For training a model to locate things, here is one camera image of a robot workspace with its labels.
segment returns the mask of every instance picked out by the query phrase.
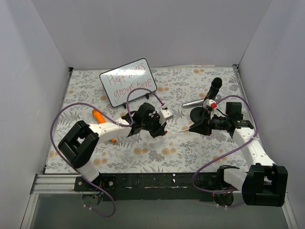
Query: whiteboard frame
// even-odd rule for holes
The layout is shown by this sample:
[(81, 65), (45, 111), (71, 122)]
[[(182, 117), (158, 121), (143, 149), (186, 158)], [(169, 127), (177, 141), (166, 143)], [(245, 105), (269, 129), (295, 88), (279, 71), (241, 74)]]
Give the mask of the whiteboard frame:
[[(149, 69), (149, 72), (150, 72), (151, 75), (152, 75), (153, 83), (154, 83), (154, 85), (156, 85), (156, 90), (154, 90), (153, 92), (157, 91), (158, 86), (157, 86), (157, 84), (156, 84), (156, 81), (154, 80), (154, 77), (153, 77), (153, 74), (152, 74), (151, 68), (150, 68), (150, 66), (149, 66), (149, 64), (148, 64), (147, 59), (146, 59), (146, 58), (140, 58), (140, 59), (138, 59), (138, 60), (136, 60), (136, 61), (132, 61), (132, 62), (130, 62), (130, 63), (124, 64), (124, 65), (122, 65), (122, 66), (120, 66), (120, 67), (117, 67), (117, 68), (113, 68), (113, 69), (111, 69), (111, 70), (108, 70), (108, 71), (106, 71), (106, 72), (100, 74), (100, 81), (101, 81), (101, 83), (102, 83), (102, 85), (103, 85), (103, 88), (104, 88), (104, 90), (105, 90), (105, 92), (106, 92), (106, 95), (107, 95), (107, 98), (108, 98), (108, 100), (109, 100), (109, 103), (110, 103), (110, 105), (111, 105), (112, 107), (118, 107), (118, 106), (123, 105), (124, 103), (119, 104), (119, 105), (116, 105), (116, 106), (113, 106), (113, 105), (112, 105), (111, 100), (110, 100), (110, 98), (109, 98), (109, 96), (108, 96), (108, 93), (107, 93), (107, 91), (106, 91), (106, 88), (105, 88), (105, 86), (104, 86), (104, 84), (103, 84), (103, 82), (102, 82), (101, 75), (103, 75), (103, 74), (105, 74), (105, 73), (108, 73), (108, 72), (111, 72), (111, 71), (113, 71), (113, 70), (115, 70), (115, 69), (122, 68), (122, 67), (124, 67), (124, 66), (126, 66), (126, 65), (128, 65), (128, 64), (131, 64), (131, 63), (134, 63), (134, 62), (137, 62), (137, 61), (140, 61), (140, 60), (145, 60), (145, 61), (146, 61), (147, 66), (148, 66), (148, 69)], [(133, 101), (133, 100), (136, 100), (136, 99), (138, 99), (138, 98), (140, 98), (140, 97), (142, 97), (142, 96), (145, 96), (147, 93), (145, 93), (144, 95), (141, 95), (141, 96), (139, 96), (139, 97), (136, 97), (136, 98), (134, 98), (134, 99), (132, 99), (132, 100), (129, 100), (129, 102), (131, 102), (131, 101)]]

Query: black microphone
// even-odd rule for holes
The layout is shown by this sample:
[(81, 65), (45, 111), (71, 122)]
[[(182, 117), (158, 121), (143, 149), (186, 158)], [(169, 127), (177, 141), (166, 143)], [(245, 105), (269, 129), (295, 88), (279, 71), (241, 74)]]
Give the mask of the black microphone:
[(215, 98), (219, 92), (219, 89), (221, 88), (222, 85), (223, 85), (223, 81), (221, 78), (216, 77), (215, 79), (213, 79), (210, 90), (209, 90), (208, 94), (206, 94), (206, 97), (204, 98), (204, 100), (206, 100), (206, 99), (215, 100)]

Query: orange object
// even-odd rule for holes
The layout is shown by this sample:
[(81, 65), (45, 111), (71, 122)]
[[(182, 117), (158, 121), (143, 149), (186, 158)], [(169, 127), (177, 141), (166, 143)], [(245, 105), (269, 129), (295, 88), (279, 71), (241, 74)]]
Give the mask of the orange object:
[[(103, 115), (102, 115), (100, 112), (98, 112), (97, 110), (93, 109), (93, 110), (92, 110), (92, 115), (93, 115), (93, 117), (95, 117), (95, 119), (96, 119), (99, 123), (105, 123), (105, 122), (106, 122), (105, 119), (104, 119), (104, 117), (103, 117)], [(116, 143), (116, 139), (111, 139), (111, 142), (112, 142), (112, 143)]]

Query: floral tablecloth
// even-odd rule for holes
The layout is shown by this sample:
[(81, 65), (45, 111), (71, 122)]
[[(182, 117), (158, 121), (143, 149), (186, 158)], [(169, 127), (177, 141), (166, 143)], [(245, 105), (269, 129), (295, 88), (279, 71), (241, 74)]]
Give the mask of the floral tablecloth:
[[(108, 101), (99, 79), (99, 75), (104, 71), (73, 71), (63, 106), (86, 102), (114, 119), (125, 115), (126, 109), (123, 106), (112, 108)], [(174, 114), (166, 127), (168, 133), (154, 139), (147, 131), (141, 131), (138, 135), (119, 138), (115, 144), (110, 141), (99, 144), (91, 159), (101, 173), (194, 172), (205, 163), (237, 147), (229, 135), (221, 131), (213, 131), (211, 136), (188, 131), (179, 133), (192, 124), (189, 116), (192, 109), (182, 109), (181, 104), (204, 98), (215, 77), (221, 77), (223, 80), (219, 92), (222, 97), (230, 94), (241, 95), (233, 68), (152, 68), (152, 73), (158, 86), (158, 96)], [(151, 103), (156, 110), (160, 109), (157, 99), (151, 96), (149, 100), (140, 98), (130, 102), (131, 110), (137, 110), (143, 102)], [(224, 111), (225, 103), (220, 104), (219, 108)], [(54, 133), (56, 144), (79, 120), (89, 124), (97, 123), (91, 108), (79, 105), (71, 107), (59, 118)], [(220, 165), (238, 166), (243, 171), (248, 169), (242, 153), (238, 151), (204, 171), (215, 172)], [(45, 173), (75, 172), (59, 157), (54, 148), (50, 147)]]

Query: gray wall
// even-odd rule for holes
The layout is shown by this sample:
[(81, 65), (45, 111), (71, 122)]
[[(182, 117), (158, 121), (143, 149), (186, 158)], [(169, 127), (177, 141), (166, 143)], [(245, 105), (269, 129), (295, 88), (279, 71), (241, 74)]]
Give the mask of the gray wall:
[(32, 0), (64, 61), (239, 63), (271, 0)]
[(240, 63), (269, 156), (288, 169), (288, 197), (305, 228), (305, 2), (273, 0)]
[(0, 0), (0, 228), (19, 228), (68, 68), (30, 0)]

